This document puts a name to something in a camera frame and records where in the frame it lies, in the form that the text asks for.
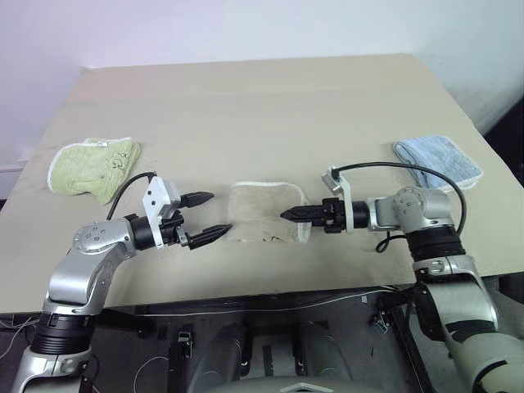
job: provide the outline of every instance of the beige table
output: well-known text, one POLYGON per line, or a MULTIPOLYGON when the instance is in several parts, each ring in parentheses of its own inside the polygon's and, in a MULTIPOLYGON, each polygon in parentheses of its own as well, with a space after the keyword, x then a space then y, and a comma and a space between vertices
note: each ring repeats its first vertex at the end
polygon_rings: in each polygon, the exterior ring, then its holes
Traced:
MULTIPOLYGON (((411 56, 86 70, 0 215, 0 312, 39 310, 76 229, 103 219, 109 208, 90 195, 57 196, 47 189, 47 167, 66 144, 135 138, 143 152, 134 172, 154 169, 181 192, 216 194, 184 212, 186 229, 196 232, 227 222, 231 183, 286 181, 318 202, 330 196, 320 179, 328 166, 395 160, 394 141, 432 134, 450 136, 485 171, 466 192, 463 233, 481 274, 523 270, 524 191, 411 56)), ((347 178, 355 199, 413 184, 402 169, 359 169, 347 178)), ((143 214, 144 189, 135 184, 115 216, 143 214)), ((306 245, 220 240, 197 251, 149 250, 120 266, 106 304, 413 282, 405 242, 392 242, 378 255, 374 247, 382 237, 365 230, 328 236, 320 229, 306 245)))

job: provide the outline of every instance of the green cloth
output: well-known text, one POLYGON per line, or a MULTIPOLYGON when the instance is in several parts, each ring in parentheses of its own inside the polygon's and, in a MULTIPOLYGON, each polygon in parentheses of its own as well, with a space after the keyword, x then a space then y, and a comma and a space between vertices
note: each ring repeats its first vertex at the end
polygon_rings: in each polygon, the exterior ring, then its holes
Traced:
POLYGON ((140 156, 140 145, 131 138, 89 138, 63 147, 47 174, 51 191, 61 195, 91 192, 106 204, 129 176, 140 156))

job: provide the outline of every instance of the cloth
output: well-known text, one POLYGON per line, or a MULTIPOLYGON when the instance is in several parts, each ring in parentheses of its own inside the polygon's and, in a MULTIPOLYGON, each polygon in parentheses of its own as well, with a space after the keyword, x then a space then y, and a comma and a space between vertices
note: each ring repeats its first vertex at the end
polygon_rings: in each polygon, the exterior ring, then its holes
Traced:
POLYGON ((140 155, 140 145, 131 138, 88 138, 63 147, 52 159, 47 185, 56 194, 91 192, 106 204, 129 176, 140 155))
MULTIPOLYGON (((484 174, 451 139, 436 135, 406 139, 393 144, 396 155, 405 164, 420 165, 445 174, 457 185, 467 190, 484 174)), ((443 179, 420 170, 409 170, 420 187, 439 188, 448 192, 452 187, 443 179)))
POLYGON ((311 223, 292 223, 280 214, 294 206, 308 205, 302 190, 290 183, 242 182, 231 186, 226 235, 232 242, 306 243, 311 223))

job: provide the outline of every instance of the blue cloth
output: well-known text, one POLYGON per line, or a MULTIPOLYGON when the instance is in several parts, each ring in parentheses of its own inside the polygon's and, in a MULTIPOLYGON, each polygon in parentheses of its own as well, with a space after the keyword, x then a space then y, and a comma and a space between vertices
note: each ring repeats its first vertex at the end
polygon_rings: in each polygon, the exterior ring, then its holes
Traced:
MULTIPOLYGON (((406 139, 393 144, 396 155, 405 164, 424 166, 445 174, 462 189, 477 184, 480 169, 449 138, 440 135, 406 139)), ((420 170, 409 170, 420 187, 449 190, 446 181, 420 170)))

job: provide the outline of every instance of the white cloth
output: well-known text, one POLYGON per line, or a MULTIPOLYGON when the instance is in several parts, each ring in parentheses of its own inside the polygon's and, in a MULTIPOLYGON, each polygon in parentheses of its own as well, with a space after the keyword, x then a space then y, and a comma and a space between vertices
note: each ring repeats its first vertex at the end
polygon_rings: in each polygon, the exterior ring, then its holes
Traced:
POLYGON ((290 183, 240 182, 231 186, 226 239, 232 242, 306 243, 311 223, 292 223, 280 214, 294 206, 308 205, 302 190, 290 183))

